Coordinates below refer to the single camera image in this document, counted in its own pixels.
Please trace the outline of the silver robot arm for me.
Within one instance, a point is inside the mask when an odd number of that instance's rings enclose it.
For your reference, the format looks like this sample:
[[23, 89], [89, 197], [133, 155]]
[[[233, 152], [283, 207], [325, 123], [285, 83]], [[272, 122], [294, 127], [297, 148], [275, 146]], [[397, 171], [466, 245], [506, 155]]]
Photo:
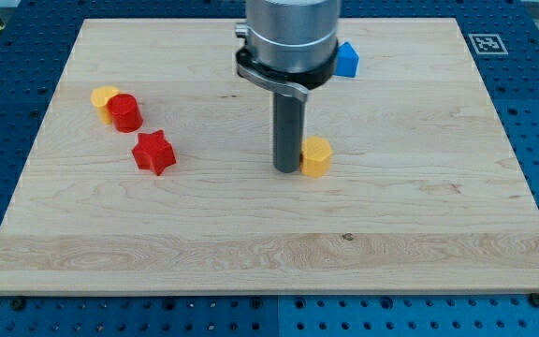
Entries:
[[273, 94], [273, 166], [299, 168], [310, 91], [333, 75], [340, 0], [250, 0], [235, 26], [239, 77]]

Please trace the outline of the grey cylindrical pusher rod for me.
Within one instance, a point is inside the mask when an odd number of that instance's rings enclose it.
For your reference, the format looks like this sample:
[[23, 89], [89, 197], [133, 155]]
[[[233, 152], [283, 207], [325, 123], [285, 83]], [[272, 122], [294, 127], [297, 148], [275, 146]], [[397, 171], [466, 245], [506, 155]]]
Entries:
[[282, 173], [299, 168], [305, 104], [294, 97], [273, 94], [273, 165]]

